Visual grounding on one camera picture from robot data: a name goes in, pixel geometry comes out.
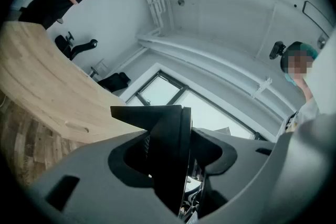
black shirt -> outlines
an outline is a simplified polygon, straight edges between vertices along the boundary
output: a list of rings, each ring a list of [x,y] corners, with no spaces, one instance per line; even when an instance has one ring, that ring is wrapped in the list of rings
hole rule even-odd
[[[48,29],[57,19],[62,18],[72,5],[70,0],[33,0],[24,9],[19,20],[42,24]]]

window pane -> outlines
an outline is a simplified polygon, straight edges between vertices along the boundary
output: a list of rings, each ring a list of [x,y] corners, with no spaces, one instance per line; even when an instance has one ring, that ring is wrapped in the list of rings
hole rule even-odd
[[[190,91],[186,91],[176,104],[191,108],[193,126],[196,128],[216,131],[229,127],[229,131],[233,136],[249,139],[252,135],[222,111]]]
[[[143,103],[140,102],[139,98],[134,96],[131,101],[128,102],[128,106],[143,106]]]
[[[178,91],[179,88],[157,77],[141,94],[150,105],[166,105]]]

wooden floor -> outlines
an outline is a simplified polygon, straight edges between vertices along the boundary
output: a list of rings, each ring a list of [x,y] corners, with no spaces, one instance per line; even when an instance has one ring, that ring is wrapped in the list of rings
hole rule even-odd
[[[0,91],[0,105],[4,96]],[[83,145],[61,138],[8,97],[0,107],[0,149],[12,173],[24,186]]]

window frame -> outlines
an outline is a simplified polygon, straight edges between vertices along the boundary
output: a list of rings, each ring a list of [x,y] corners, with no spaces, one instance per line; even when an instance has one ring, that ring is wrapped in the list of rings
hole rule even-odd
[[[241,125],[243,128],[247,129],[249,132],[251,132],[254,135],[254,140],[263,140],[267,141],[260,133],[253,130],[251,127],[246,125],[244,122],[242,122],[240,119],[233,116],[231,113],[227,112],[225,109],[217,105],[216,103],[209,100],[207,97],[201,95],[197,91],[190,88],[188,85],[185,85],[184,83],[178,81],[177,79],[173,78],[172,76],[168,75],[167,73],[163,72],[162,70],[159,70],[155,75],[153,75],[138,91],[133,94],[126,103],[128,103],[130,100],[132,100],[134,97],[137,97],[139,101],[143,105],[150,105],[146,99],[142,96],[142,92],[156,79],[156,78],[162,78],[169,82],[170,84],[174,85],[179,89],[179,91],[173,96],[173,98],[166,104],[166,105],[173,105],[187,90],[198,96],[199,98],[203,99],[208,104],[212,105],[214,108],[218,109],[225,115],[227,115],[230,119]]]

wooden table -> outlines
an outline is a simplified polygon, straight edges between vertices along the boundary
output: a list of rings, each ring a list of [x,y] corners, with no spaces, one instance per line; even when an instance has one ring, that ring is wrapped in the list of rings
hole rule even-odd
[[[62,137],[93,143],[141,129],[111,117],[125,105],[66,58],[41,25],[6,22],[0,89]]]

